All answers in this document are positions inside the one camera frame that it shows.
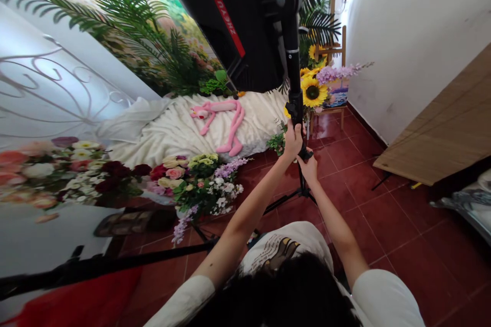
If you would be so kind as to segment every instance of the pink panther plush toy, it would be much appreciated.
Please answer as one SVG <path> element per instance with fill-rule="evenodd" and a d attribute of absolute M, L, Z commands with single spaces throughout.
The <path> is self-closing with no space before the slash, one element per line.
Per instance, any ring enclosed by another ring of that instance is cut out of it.
<path fill-rule="evenodd" d="M 234 118 L 232 120 L 232 126 L 230 127 L 229 140 L 223 146 L 216 149 L 216 153 L 228 152 L 230 156 L 236 156 L 242 150 L 242 144 L 239 142 L 235 133 L 240 123 L 244 119 L 244 109 L 240 102 L 235 100 L 223 101 L 223 102 L 206 102 L 203 106 L 194 106 L 191 108 L 191 117 L 206 119 L 209 115 L 211 118 L 208 120 L 203 129 L 199 132 L 201 135 L 205 135 L 208 132 L 211 122 L 215 118 L 215 115 L 219 111 L 233 111 L 236 110 Z"/>

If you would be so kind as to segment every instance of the white fabric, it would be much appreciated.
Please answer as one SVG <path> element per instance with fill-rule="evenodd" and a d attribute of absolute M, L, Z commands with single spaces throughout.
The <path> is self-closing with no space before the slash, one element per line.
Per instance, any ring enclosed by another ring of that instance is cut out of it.
<path fill-rule="evenodd" d="M 108 149 L 112 160 L 124 162 L 129 167 L 148 164 L 152 167 L 160 165 L 166 156 L 195 156 L 202 153 L 216 152 L 216 148 L 225 144 L 230 133 L 230 126 L 235 111 L 216 114 L 205 135 L 199 131 L 206 121 L 192 118 L 191 108 L 201 106 L 207 101 L 224 101 L 223 97 L 179 96 L 173 104 L 155 121 L 142 130 L 136 144 L 116 143 Z M 283 108 L 287 95 L 277 91 L 269 94 L 247 92 L 239 99 L 245 111 L 244 120 L 237 130 L 236 136 L 243 144 L 237 157 L 249 156 L 266 150 L 266 142 L 271 135 L 278 133 L 278 120 L 285 120 Z M 229 155 L 221 154 L 225 161 Z"/>
<path fill-rule="evenodd" d="M 254 272 L 278 250 L 280 241 L 297 246 L 293 256 L 313 252 L 324 259 L 332 270 L 332 258 L 322 234 L 309 222 L 294 222 L 267 233 L 245 255 L 244 272 Z M 418 304 L 411 291 L 396 275 L 384 270 L 369 270 L 356 280 L 352 297 L 338 283 L 341 293 L 350 300 L 363 327 L 424 327 Z M 183 325 L 192 318 L 213 295 L 215 289 L 205 276 L 187 280 L 167 303 L 145 324 L 145 327 Z"/>
<path fill-rule="evenodd" d="M 147 101 L 138 97 L 136 102 L 114 119 L 102 121 L 95 135 L 100 141 L 122 141 L 136 144 L 140 140 L 142 129 L 158 118 L 173 103 L 168 97 Z"/>

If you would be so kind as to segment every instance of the wooden panel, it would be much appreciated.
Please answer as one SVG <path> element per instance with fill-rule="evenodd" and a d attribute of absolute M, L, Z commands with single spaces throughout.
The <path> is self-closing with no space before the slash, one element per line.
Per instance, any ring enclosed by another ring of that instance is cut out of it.
<path fill-rule="evenodd" d="M 433 185 L 490 155 L 491 43 L 407 126 L 374 166 Z"/>

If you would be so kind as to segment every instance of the baseboard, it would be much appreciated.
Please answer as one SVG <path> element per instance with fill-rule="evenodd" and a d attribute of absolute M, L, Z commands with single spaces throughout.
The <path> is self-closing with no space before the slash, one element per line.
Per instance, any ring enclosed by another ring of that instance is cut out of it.
<path fill-rule="evenodd" d="M 363 116 L 361 116 L 361 114 L 351 104 L 351 102 L 348 101 L 347 105 L 351 113 L 358 119 L 358 121 L 365 127 L 365 129 L 368 130 L 370 135 L 378 142 L 378 144 L 384 147 L 384 149 L 387 149 L 388 147 L 387 143 L 380 137 L 380 135 L 376 132 L 376 130 L 373 129 L 370 124 L 367 123 L 367 121 L 363 118 Z"/>

